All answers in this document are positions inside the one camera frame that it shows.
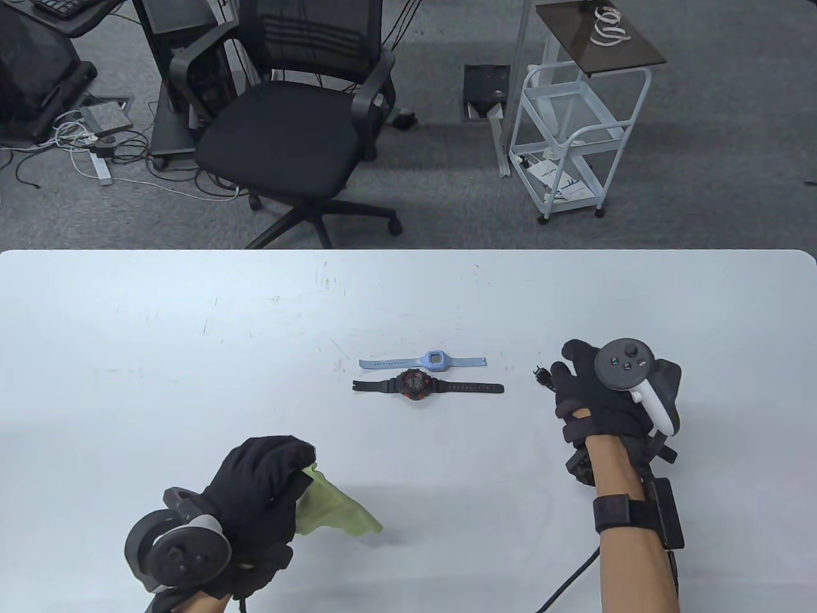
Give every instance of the black glove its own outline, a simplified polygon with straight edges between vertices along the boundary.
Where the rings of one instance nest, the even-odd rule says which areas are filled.
[[[564,362],[551,366],[556,417],[565,421],[562,429],[565,441],[577,449],[588,436],[596,434],[621,436],[623,441],[646,441],[653,428],[650,416],[641,403],[633,401],[629,392],[616,392],[599,380],[595,366],[598,351],[597,347],[574,339],[562,347],[562,356],[573,362],[576,374],[571,374]],[[575,418],[573,413],[582,408],[590,410],[590,417]]]
[[[230,564],[200,591],[243,600],[292,559],[295,505],[312,480],[315,448],[294,436],[251,438],[225,458],[201,494],[230,541]]]

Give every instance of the power strip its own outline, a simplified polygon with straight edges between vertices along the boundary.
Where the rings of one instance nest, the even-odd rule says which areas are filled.
[[[89,155],[91,156],[91,161],[94,163],[94,170],[96,170],[96,175],[99,177],[100,185],[112,185],[114,183],[114,179],[112,179],[110,176],[108,164],[103,159],[96,157],[95,153],[89,153]]]

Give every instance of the black watch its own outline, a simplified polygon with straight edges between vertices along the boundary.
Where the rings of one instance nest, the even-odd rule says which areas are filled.
[[[355,392],[402,394],[410,400],[422,400],[429,394],[445,392],[502,394],[505,386],[499,383],[451,383],[440,381],[420,369],[408,369],[386,381],[353,381],[352,389]]]
[[[662,535],[661,517],[655,503],[647,500],[630,500],[626,494],[599,496],[593,500],[593,516],[596,532],[601,534],[609,528],[645,528]]]

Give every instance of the white cart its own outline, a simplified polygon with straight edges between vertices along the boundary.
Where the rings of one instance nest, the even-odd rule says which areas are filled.
[[[547,71],[547,74],[552,74],[556,69],[571,66],[578,73],[574,81],[533,87],[538,82],[539,73]],[[626,119],[616,119],[613,116],[590,87],[590,78],[574,61],[542,64],[528,72],[522,84],[509,157],[542,214],[538,219],[539,223],[546,224],[552,213],[575,208],[594,207],[597,217],[604,216],[607,191],[650,89],[652,72],[649,68],[630,68],[593,76],[598,79],[632,72],[643,73],[644,83],[635,108]],[[542,116],[543,110],[551,110],[557,106],[565,109],[558,124],[552,117]],[[533,120],[542,140],[525,144],[518,142],[523,113]],[[567,130],[575,115],[581,115],[585,124],[568,134]],[[585,156],[606,151],[614,151],[615,157],[607,177],[602,181],[587,163]],[[534,178],[545,170],[549,172],[542,180]]]

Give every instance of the forearm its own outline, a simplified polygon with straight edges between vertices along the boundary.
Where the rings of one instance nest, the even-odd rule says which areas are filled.
[[[224,613],[229,601],[229,596],[216,600],[204,592],[199,592],[185,604],[174,609],[172,613]]]
[[[590,436],[587,451],[599,496],[644,489],[616,436]],[[681,608],[667,553],[653,530],[609,528],[601,533],[601,605],[604,613],[678,613]]]

